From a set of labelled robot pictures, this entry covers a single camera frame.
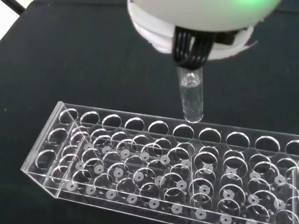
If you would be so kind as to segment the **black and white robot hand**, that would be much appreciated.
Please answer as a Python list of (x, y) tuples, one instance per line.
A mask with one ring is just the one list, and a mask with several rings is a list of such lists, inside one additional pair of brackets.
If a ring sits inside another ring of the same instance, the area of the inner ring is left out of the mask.
[(249, 48), (255, 25), (278, 0), (129, 0), (136, 31), (178, 67), (196, 70), (207, 61), (236, 56)]

